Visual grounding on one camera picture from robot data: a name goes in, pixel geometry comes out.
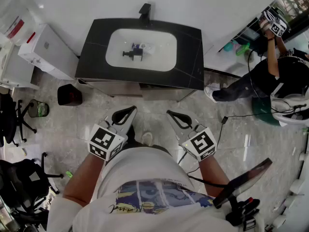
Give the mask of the white water dispenser cabinet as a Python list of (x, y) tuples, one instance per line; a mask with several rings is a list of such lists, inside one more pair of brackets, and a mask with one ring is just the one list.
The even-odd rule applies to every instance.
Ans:
[(18, 55), (59, 80), (74, 80), (79, 59), (48, 24), (39, 25)]

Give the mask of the person's black trousers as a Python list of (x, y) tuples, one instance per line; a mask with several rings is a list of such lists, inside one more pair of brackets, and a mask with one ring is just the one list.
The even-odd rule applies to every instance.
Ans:
[(141, 142), (136, 141), (135, 140), (135, 131), (134, 131), (133, 126), (131, 126), (130, 129), (128, 130), (127, 136), (128, 136), (128, 139), (127, 139), (125, 145), (122, 148), (123, 150), (130, 149), (130, 148), (137, 148), (137, 147), (150, 147), (150, 148), (159, 149), (159, 150), (164, 151), (164, 152), (166, 152), (170, 155), (170, 153), (162, 146), (155, 145), (155, 144), (152, 144), (152, 146), (146, 146), (146, 145), (143, 145)]

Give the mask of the blue and white bottle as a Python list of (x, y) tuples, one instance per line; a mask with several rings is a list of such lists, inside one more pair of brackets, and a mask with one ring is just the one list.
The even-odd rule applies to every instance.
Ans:
[(131, 49), (134, 48), (142, 49), (144, 55), (153, 55), (155, 53), (155, 45), (152, 43), (133, 43)]

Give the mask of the black chest mount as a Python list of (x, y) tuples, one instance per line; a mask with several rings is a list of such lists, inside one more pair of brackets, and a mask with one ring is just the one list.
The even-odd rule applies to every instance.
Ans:
[(236, 197), (231, 197), (229, 202), (232, 210), (225, 216), (225, 219), (234, 227), (241, 226), (244, 232), (253, 229), (256, 226), (254, 216), (259, 213), (257, 207), (260, 200), (250, 197), (238, 202)]

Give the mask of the black chest-mounted tablet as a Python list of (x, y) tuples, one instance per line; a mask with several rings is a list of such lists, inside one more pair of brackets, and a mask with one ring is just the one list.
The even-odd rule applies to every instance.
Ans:
[(213, 200), (213, 205), (219, 208), (233, 197), (237, 197), (251, 188), (271, 166), (272, 160), (265, 159), (254, 168), (231, 180), (220, 194)]

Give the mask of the person's white shoe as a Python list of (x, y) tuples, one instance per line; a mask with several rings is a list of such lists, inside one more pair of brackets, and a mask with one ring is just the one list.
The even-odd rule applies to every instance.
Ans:
[(152, 146), (153, 144), (153, 135), (151, 132), (147, 131), (143, 134), (141, 138), (141, 143), (146, 146)]

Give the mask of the small black bottle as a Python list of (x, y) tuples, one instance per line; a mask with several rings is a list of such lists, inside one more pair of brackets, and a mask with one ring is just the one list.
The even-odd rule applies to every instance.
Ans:
[(143, 49), (133, 48), (133, 50), (128, 51), (128, 52), (123, 51), (122, 56), (128, 56), (133, 61), (142, 61)]

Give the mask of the mesh wastebasket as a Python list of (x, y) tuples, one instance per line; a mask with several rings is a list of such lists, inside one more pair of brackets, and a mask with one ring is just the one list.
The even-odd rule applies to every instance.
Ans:
[(31, 118), (48, 116), (50, 109), (47, 103), (32, 99), (29, 104), (28, 114)]

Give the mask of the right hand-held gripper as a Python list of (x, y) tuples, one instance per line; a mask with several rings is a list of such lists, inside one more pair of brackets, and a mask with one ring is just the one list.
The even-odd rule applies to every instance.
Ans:
[(192, 112), (167, 110), (167, 117), (176, 135), (179, 145), (198, 162), (212, 156), (217, 150), (217, 142), (208, 127), (198, 124)]

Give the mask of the person's right forearm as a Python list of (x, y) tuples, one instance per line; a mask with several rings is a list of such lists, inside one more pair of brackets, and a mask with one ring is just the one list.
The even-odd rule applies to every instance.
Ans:
[[(199, 168), (204, 181), (221, 185), (227, 185), (230, 181), (214, 156), (209, 156), (203, 161), (200, 161)], [(212, 197), (217, 197), (223, 190), (223, 188), (213, 187), (207, 184), (205, 184), (205, 189), (207, 195)]]

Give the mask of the white shelf unit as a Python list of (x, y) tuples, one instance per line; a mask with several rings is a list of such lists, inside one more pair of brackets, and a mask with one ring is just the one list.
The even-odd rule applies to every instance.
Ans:
[(0, 86), (13, 88), (40, 88), (31, 83), (34, 65), (18, 55), (19, 48), (10, 41), (0, 43)]

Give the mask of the black faucet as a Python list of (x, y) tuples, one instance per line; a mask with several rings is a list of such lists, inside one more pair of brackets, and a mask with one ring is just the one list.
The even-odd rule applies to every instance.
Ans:
[(139, 10), (140, 14), (140, 22), (144, 25), (148, 25), (150, 23), (150, 13), (151, 13), (151, 4), (145, 3)]

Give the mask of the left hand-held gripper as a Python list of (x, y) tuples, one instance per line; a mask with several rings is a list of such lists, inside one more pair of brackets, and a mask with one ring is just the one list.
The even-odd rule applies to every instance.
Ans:
[(89, 153), (104, 160), (112, 160), (127, 142), (126, 135), (136, 116), (134, 105), (117, 106), (107, 112), (89, 135)]

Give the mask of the person's left forearm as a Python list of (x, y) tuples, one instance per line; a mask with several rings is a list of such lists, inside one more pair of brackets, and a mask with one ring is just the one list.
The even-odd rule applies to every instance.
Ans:
[(65, 186), (62, 197), (76, 202), (82, 207), (88, 205), (94, 194), (103, 165), (104, 160), (89, 153)]

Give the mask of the black trash bin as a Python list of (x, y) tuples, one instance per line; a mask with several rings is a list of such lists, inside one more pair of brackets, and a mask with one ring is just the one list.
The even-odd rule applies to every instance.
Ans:
[(61, 106), (78, 106), (83, 102), (82, 93), (72, 84), (60, 86), (57, 90), (57, 102)]

